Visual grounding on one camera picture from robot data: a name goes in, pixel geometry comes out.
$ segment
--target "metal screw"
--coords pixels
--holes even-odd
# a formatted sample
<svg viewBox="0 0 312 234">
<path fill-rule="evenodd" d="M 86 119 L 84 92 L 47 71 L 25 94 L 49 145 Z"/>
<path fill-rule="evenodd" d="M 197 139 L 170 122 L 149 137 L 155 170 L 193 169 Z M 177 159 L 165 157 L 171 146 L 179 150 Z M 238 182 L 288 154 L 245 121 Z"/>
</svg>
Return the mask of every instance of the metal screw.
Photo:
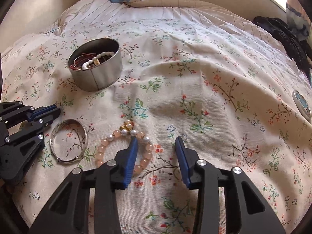
<svg viewBox="0 0 312 234">
<path fill-rule="evenodd" d="M 207 161 L 204 160 L 204 159 L 199 159 L 199 160 L 197 161 L 197 164 L 200 165 L 200 166 L 205 166 L 205 165 L 207 164 Z"/>
<path fill-rule="evenodd" d="M 72 172 L 73 174 L 77 175 L 77 174 L 81 173 L 81 169 L 78 168 L 78 167 L 76 167 L 76 168 L 74 168 L 71 172 Z"/>
<path fill-rule="evenodd" d="M 117 164 L 117 162 L 115 161 L 115 160 L 109 160 L 108 162 L 107 162 L 107 165 L 108 166 L 115 166 Z"/>
<path fill-rule="evenodd" d="M 234 168 L 233 168 L 233 172 L 236 173 L 236 174 L 240 174 L 240 173 L 241 173 L 241 168 L 239 168 L 239 167 L 234 167 Z"/>
</svg>

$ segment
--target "pink bead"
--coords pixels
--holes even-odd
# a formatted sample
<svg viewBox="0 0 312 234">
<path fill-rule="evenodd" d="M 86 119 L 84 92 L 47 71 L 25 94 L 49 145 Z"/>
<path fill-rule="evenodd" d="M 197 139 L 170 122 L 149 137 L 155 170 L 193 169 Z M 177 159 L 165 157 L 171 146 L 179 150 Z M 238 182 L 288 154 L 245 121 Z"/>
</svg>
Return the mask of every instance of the pink bead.
<svg viewBox="0 0 312 234">
<path fill-rule="evenodd" d="M 143 170 L 143 168 L 141 165 L 138 165 L 138 164 L 135 165 L 135 168 L 134 168 L 135 173 L 140 174 L 142 170 Z"/>
<path fill-rule="evenodd" d="M 106 147 L 103 145 L 99 145 L 98 146 L 98 152 L 104 153 L 105 152 Z"/>
<path fill-rule="evenodd" d="M 142 139 L 144 137 L 145 137 L 145 135 L 144 135 L 143 132 L 140 132 L 140 133 L 137 134 L 137 138 L 139 138 L 139 139 Z"/>
<path fill-rule="evenodd" d="M 115 136 L 116 138 L 118 138 L 120 135 L 121 135 L 121 134 L 120 134 L 120 131 L 119 131 L 119 130 L 115 130 L 115 131 L 114 131 L 114 136 Z"/>
<path fill-rule="evenodd" d="M 151 160 L 153 157 L 153 153 L 151 151 L 145 151 L 143 156 L 145 159 Z"/>
<path fill-rule="evenodd" d="M 154 150 L 154 145 L 147 144 L 145 148 L 146 148 L 147 151 L 153 151 Z"/>
<path fill-rule="evenodd" d="M 142 169 L 145 169 L 149 165 L 148 159 L 142 159 L 140 162 L 140 165 L 142 166 Z"/>
<path fill-rule="evenodd" d="M 101 152 L 98 152 L 98 153 L 96 153 L 96 160 L 103 160 L 103 153 L 101 153 Z"/>
<path fill-rule="evenodd" d="M 100 167 L 102 164 L 104 164 L 104 162 L 103 162 L 102 160 L 99 160 L 99 161 L 96 162 L 96 165 L 97 165 L 98 167 Z"/>
<path fill-rule="evenodd" d="M 106 139 L 103 139 L 103 140 L 101 141 L 101 144 L 102 144 L 104 147 L 107 147 L 109 143 L 110 143 L 110 142 L 109 142 L 108 140 L 106 140 Z"/>
</svg>

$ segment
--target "white bedspread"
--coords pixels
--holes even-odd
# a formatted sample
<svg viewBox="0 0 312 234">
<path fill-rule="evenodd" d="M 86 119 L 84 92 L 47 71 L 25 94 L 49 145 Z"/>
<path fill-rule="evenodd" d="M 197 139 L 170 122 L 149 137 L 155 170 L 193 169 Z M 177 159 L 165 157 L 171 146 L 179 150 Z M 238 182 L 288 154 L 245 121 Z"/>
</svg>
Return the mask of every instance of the white bedspread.
<svg viewBox="0 0 312 234">
<path fill-rule="evenodd" d="M 3 55 L 2 101 L 57 103 L 63 116 L 53 126 L 78 119 L 89 131 L 85 157 L 69 166 L 51 156 L 52 128 L 45 131 L 46 147 L 14 193 L 26 223 L 33 223 L 74 167 L 95 168 L 101 139 L 131 118 L 156 152 L 129 188 L 117 192 L 123 233 L 191 232 L 197 193 L 181 182 L 172 147 L 179 135 L 216 167 L 241 167 L 290 233 L 312 196 L 312 126 L 291 96 L 297 89 L 312 104 L 305 76 L 279 42 L 223 8 L 195 0 L 134 5 L 149 7 L 82 0 L 53 26 L 59 30 L 27 35 Z M 114 85 L 84 92 L 66 61 L 78 46 L 102 37 L 119 41 L 124 70 Z M 104 160 L 126 145 L 114 141 Z M 94 233 L 93 196 L 89 216 Z M 224 233 L 223 217 L 220 222 Z"/>
</svg>

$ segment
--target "round compact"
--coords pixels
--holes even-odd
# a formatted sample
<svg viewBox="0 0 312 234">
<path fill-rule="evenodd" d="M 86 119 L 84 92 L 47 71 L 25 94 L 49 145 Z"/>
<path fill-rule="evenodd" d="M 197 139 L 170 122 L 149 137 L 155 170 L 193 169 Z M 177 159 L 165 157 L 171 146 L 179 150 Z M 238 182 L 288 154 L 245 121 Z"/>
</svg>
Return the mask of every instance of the round compact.
<svg viewBox="0 0 312 234">
<path fill-rule="evenodd" d="M 308 102 L 305 100 L 305 98 L 300 94 L 299 91 L 294 90 L 293 94 L 293 99 L 294 99 L 294 103 L 296 104 L 299 112 L 301 113 L 301 115 L 306 119 L 306 120 L 310 120 L 311 119 L 311 110 L 310 107 L 308 105 Z"/>
</svg>

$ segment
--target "round tin can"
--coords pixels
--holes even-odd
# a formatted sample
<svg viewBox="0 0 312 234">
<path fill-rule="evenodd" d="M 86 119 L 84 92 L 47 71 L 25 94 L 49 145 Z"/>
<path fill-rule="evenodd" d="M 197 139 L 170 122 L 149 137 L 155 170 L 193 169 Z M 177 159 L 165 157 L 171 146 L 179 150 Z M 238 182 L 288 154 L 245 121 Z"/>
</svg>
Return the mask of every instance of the round tin can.
<svg viewBox="0 0 312 234">
<path fill-rule="evenodd" d="M 86 70 L 73 70 L 69 66 L 82 54 L 114 52 L 107 61 Z M 113 39 L 91 40 L 78 47 L 68 58 L 68 69 L 79 88 L 85 91 L 98 91 L 113 84 L 122 71 L 119 43 Z"/>
</svg>

